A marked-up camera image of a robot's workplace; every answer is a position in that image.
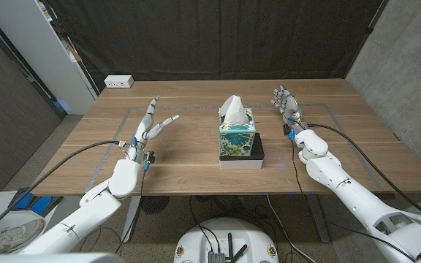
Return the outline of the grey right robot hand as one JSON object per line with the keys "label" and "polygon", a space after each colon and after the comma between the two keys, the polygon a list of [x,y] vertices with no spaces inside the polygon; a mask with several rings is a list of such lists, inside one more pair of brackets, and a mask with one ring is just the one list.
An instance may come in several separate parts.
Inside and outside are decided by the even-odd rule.
{"label": "grey right robot hand", "polygon": [[281,113],[283,121],[292,130],[301,132],[308,128],[296,98],[283,85],[273,92],[271,103]]}

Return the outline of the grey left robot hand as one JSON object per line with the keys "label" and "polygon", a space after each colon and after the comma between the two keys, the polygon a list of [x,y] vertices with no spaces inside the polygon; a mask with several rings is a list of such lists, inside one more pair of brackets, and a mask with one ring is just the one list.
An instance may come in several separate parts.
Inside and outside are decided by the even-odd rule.
{"label": "grey left robot hand", "polygon": [[159,101],[159,98],[160,96],[157,95],[151,100],[151,103],[149,104],[146,110],[146,114],[139,122],[134,132],[134,135],[131,138],[131,142],[136,148],[145,148],[147,145],[147,141],[158,137],[166,126],[170,125],[171,123],[175,122],[180,118],[179,115],[174,115],[153,126],[153,117],[156,109],[156,104]]}

